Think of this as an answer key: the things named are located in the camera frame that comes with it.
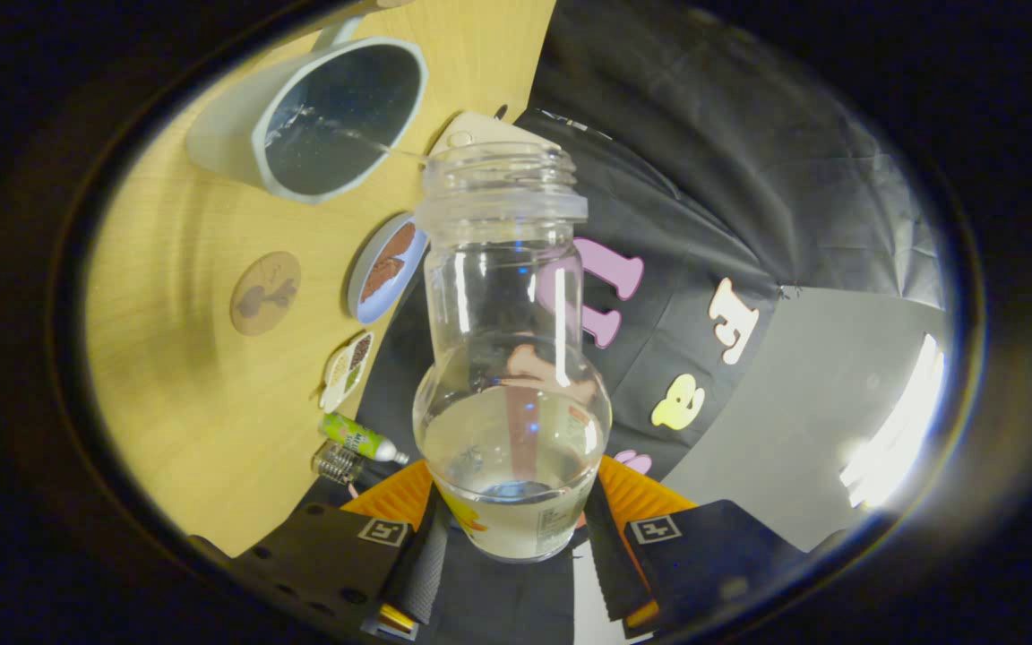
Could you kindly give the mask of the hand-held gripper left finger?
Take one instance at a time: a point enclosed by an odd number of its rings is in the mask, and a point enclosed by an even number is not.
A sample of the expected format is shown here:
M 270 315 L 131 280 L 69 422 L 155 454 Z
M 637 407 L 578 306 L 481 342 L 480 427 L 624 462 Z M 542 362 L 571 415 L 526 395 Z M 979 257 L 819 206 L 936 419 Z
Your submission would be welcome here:
M 337 640 L 414 640 L 433 619 L 450 521 L 418 461 L 341 507 L 307 503 L 232 572 Z

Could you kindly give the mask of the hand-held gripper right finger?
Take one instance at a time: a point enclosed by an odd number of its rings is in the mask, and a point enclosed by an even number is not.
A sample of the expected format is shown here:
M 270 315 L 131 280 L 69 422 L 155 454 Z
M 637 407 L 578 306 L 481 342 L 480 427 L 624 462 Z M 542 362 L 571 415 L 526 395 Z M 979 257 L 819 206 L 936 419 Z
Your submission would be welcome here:
M 607 616 L 627 636 L 737 611 L 810 559 L 737 503 L 696 505 L 607 456 L 584 515 Z

